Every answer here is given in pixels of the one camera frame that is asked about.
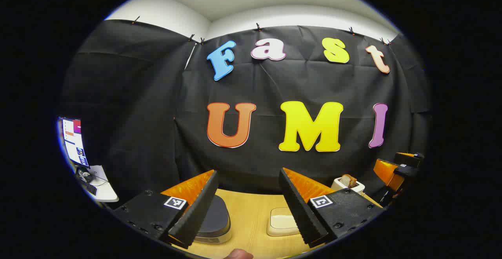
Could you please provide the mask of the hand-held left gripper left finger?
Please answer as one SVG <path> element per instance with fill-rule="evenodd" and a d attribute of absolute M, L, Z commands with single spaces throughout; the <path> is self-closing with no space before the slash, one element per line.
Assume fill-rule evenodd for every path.
<path fill-rule="evenodd" d="M 218 186 L 218 172 L 207 171 L 161 193 L 145 190 L 112 213 L 150 239 L 188 248 Z"/>

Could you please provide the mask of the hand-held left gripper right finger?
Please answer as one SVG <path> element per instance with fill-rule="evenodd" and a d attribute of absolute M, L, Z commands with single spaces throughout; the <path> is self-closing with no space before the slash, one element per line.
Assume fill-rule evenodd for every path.
<path fill-rule="evenodd" d="M 278 182 L 311 248 L 353 234 L 387 211 L 350 188 L 333 190 L 288 168 L 280 169 Z"/>

